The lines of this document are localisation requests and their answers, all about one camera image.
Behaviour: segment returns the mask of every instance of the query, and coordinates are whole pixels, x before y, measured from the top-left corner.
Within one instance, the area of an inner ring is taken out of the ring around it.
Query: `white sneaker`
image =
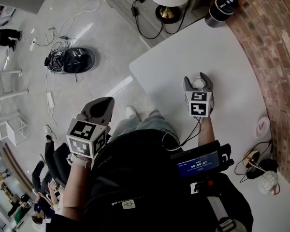
[[[44,133],[45,133],[45,137],[47,135],[51,136],[53,141],[57,139],[56,135],[52,132],[52,130],[50,129],[48,125],[44,126]]]
[[[132,115],[136,115],[137,116],[136,110],[134,109],[133,106],[127,106],[126,107],[126,117],[129,118]]]
[[[39,157],[40,157],[40,161],[42,161],[46,164],[46,161],[44,160],[44,157],[41,154],[39,154]]]

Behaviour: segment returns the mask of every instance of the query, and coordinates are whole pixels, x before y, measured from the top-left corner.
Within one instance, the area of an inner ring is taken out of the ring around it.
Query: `hand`
[[[53,190],[53,191],[56,190],[57,185],[55,183],[51,182],[51,183],[48,183],[47,185],[48,185],[49,190]]]
[[[35,198],[35,202],[37,203],[40,200],[41,196],[40,193],[37,194],[37,197]]]

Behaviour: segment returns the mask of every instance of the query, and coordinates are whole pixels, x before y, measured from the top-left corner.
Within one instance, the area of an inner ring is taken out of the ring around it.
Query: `buckle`
[[[219,221],[217,229],[219,232],[230,232],[236,228],[235,222],[228,217],[224,217]]]

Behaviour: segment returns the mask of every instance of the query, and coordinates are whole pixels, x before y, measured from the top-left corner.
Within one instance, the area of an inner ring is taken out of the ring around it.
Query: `small plate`
[[[255,135],[257,138],[264,137],[270,129],[270,120],[268,117],[261,118],[255,129]]]

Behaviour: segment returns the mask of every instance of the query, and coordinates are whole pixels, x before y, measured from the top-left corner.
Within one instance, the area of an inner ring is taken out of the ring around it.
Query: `strap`
[[[210,202],[219,223],[216,231],[235,232],[236,223],[232,219],[229,218],[228,213],[226,212],[226,209],[224,208],[220,198],[207,197],[207,199]]]
[[[207,197],[207,199],[210,202],[218,221],[220,221],[222,218],[228,217],[228,213],[226,212],[226,209],[224,208],[220,198]]]

